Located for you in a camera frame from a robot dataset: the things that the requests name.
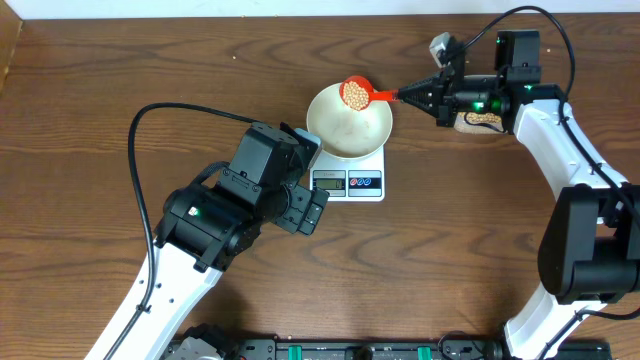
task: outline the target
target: wooden table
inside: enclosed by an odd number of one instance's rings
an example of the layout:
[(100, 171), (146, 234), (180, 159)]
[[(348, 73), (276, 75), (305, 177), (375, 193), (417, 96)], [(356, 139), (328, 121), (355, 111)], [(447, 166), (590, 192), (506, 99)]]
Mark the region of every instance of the wooden table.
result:
[[(82, 358), (145, 254), (127, 167), (127, 130), (146, 104), (182, 101), (304, 127), (311, 99), (351, 74), (394, 88), (436, 71), (431, 39), (468, 39), (493, 16), (28, 21), (0, 99), (0, 358)], [(571, 96), (585, 133), (640, 182), (640, 17), (560, 16), (578, 60)], [(544, 80), (564, 86), (560, 36), (541, 16)], [(470, 52), (492, 71), (494, 34)], [(294, 338), (425, 339), (495, 334), (539, 280), (554, 206), (513, 136), (437, 128), (392, 105), (387, 198), (331, 204), (312, 237), (265, 226), (182, 329)], [(245, 125), (181, 110), (150, 113), (137, 139), (153, 224), (169, 193), (230, 160)], [(608, 309), (628, 312), (630, 295)], [(640, 321), (589, 319), (575, 334), (639, 356)]]

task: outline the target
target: bowl of food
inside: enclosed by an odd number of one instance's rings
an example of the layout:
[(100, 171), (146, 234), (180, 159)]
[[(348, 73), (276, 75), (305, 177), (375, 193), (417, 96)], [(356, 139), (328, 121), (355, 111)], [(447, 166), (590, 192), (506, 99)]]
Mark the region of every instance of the bowl of food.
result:
[(389, 139), (393, 125), (391, 107), (374, 101), (355, 110), (340, 98), (340, 85), (322, 90), (307, 111), (307, 130), (322, 140), (323, 151), (343, 161), (364, 159)]

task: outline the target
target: white backdrop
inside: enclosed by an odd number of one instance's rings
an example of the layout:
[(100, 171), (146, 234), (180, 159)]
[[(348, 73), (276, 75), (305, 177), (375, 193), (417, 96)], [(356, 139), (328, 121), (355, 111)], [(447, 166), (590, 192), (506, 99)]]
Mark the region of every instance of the white backdrop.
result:
[(5, 0), (24, 20), (146, 17), (637, 12), (640, 0)]

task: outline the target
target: red spoon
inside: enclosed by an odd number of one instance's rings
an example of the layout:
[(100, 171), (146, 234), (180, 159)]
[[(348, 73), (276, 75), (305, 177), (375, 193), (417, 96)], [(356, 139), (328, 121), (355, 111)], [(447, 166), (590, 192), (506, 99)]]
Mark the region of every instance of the red spoon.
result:
[(358, 86), (366, 90), (367, 95), (369, 95), (369, 101), (367, 102), (367, 104), (364, 105), (364, 107), (360, 108), (359, 110), (356, 109), (358, 111), (366, 109), (369, 106), (369, 104), (371, 104), (372, 101), (397, 101), (398, 100), (397, 98), (398, 90), (387, 90), (387, 91), (375, 92), (373, 90), (373, 85), (371, 85), (369, 80), (367, 80), (365, 77), (354, 75), (354, 76), (349, 76), (347, 80), (343, 81), (342, 84), (340, 84), (340, 99), (342, 99), (345, 105), (349, 107), (351, 106), (345, 101), (345, 98), (344, 98), (344, 85), (349, 82), (355, 82), (356, 84), (358, 84)]

